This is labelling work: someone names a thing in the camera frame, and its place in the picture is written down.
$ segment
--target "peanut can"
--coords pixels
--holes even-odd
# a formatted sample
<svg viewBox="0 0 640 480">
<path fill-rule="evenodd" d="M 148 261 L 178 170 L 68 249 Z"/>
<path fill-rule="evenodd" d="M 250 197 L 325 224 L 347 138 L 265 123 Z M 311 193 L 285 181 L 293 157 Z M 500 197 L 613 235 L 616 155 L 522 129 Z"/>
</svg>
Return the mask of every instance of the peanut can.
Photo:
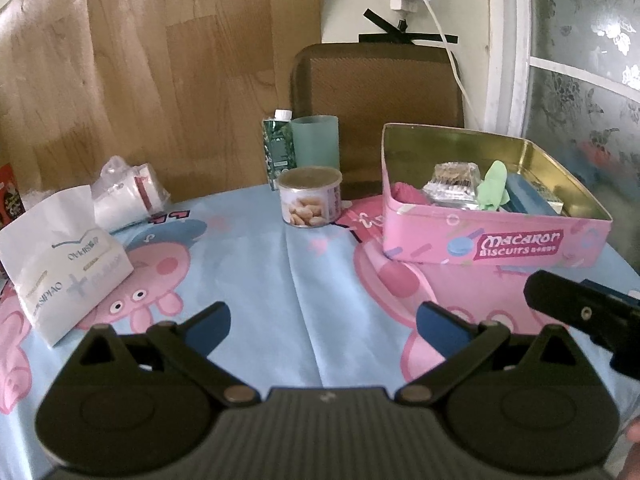
<svg viewBox="0 0 640 480">
<path fill-rule="evenodd" d="M 340 218 L 342 173 L 324 166 L 306 166 L 278 177 L 282 218 L 295 227 L 321 227 Z"/>
</svg>

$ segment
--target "blue plus sign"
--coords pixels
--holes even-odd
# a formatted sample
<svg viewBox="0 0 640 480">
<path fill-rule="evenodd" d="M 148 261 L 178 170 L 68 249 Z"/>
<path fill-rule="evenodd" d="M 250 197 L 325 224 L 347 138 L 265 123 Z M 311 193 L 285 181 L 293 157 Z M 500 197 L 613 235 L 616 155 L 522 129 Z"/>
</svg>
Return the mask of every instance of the blue plus sign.
<svg viewBox="0 0 640 480">
<path fill-rule="evenodd" d="M 84 290 L 82 290 L 82 286 L 86 283 L 86 278 L 78 281 L 75 275 L 70 274 L 69 279 L 71 280 L 71 285 L 66 290 L 67 292 L 76 292 L 81 298 L 84 298 Z"/>
</svg>

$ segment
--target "white cable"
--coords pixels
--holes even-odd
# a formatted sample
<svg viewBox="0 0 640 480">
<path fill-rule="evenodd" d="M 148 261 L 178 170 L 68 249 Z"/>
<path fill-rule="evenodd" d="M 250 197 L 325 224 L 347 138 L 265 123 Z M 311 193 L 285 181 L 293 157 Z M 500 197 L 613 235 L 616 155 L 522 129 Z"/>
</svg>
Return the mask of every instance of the white cable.
<svg viewBox="0 0 640 480">
<path fill-rule="evenodd" d="M 453 59 L 453 54 L 451 53 L 451 49 L 449 48 L 449 43 L 447 42 L 447 37 L 444 35 L 444 32 L 442 31 L 442 27 L 440 26 L 440 22 L 438 21 L 438 19 L 436 18 L 436 14 L 435 12 L 433 12 L 433 9 L 431 8 L 431 4 L 429 3 L 428 0 L 423 0 L 425 5 L 427 6 L 427 9 L 429 9 L 429 13 L 431 15 L 431 17 L 433 18 L 434 23 L 436 24 L 436 28 L 438 29 L 438 33 L 440 34 L 440 37 L 442 38 L 442 42 L 444 44 L 444 48 L 447 51 L 447 55 L 449 56 L 449 62 L 451 63 L 451 69 L 453 70 L 453 77 L 456 80 L 456 83 L 458 83 L 458 86 L 460 87 L 460 91 L 462 92 L 462 96 L 465 98 L 466 104 L 469 106 L 469 111 L 471 113 L 471 116 L 474 118 L 474 121 L 476 122 L 476 126 L 478 129 L 480 129 L 480 121 L 478 120 L 478 115 L 476 115 L 476 112 L 471 104 L 471 99 L 469 99 L 469 95 L 466 93 L 465 87 L 462 86 L 462 81 L 460 81 L 460 77 L 458 76 L 458 69 L 456 68 L 456 62 Z"/>
</svg>

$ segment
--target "peppa pig tablecloth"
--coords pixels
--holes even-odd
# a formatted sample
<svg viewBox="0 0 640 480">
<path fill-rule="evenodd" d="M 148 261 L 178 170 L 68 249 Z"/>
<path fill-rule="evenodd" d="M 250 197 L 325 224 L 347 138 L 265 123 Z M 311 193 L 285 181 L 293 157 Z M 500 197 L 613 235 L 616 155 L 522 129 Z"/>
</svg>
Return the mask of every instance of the peppa pig tablecloth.
<svg viewBox="0 0 640 480">
<path fill-rule="evenodd" d="M 266 396 L 272 386 L 382 385 L 394 392 L 442 361 L 415 331 L 424 300 L 521 333 L 535 333 L 548 321 L 522 296 L 536 269 L 390 260 L 382 251 L 380 197 L 353 203 L 336 225 L 301 230 L 284 224 L 278 195 L 260 186 L 182 203 L 116 237 L 133 274 L 53 349 L 31 330 L 11 284 L 2 289 L 1 480 L 38 479 L 50 470 L 34 416 L 94 323 L 142 333 L 160 320 L 182 322 L 226 301 L 231 330 L 209 358 Z M 624 293 L 640 290 L 640 277 L 609 246 L 591 269 L 554 272 Z M 584 335 L 574 337 L 628 420 L 640 383 L 613 372 L 610 355 Z"/>
</svg>

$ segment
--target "triangular cutout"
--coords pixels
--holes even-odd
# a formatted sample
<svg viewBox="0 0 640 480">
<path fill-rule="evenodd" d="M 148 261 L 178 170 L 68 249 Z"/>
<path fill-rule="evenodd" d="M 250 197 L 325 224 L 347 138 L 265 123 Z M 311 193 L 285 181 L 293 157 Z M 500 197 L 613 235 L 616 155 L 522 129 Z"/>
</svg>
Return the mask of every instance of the triangular cutout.
<svg viewBox="0 0 640 480">
<path fill-rule="evenodd" d="M 542 362 L 557 365 L 575 366 L 575 358 L 571 351 L 558 336 L 553 336 L 546 343 L 545 351 L 542 352 Z"/>
<path fill-rule="evenodd" d="M 111 352 L 108 341 L 103 337 L 96 337 L 84 353 L 80 364 L 82 366 L 99 365 L 115 361 L 115 357 Z"/>
</svg>

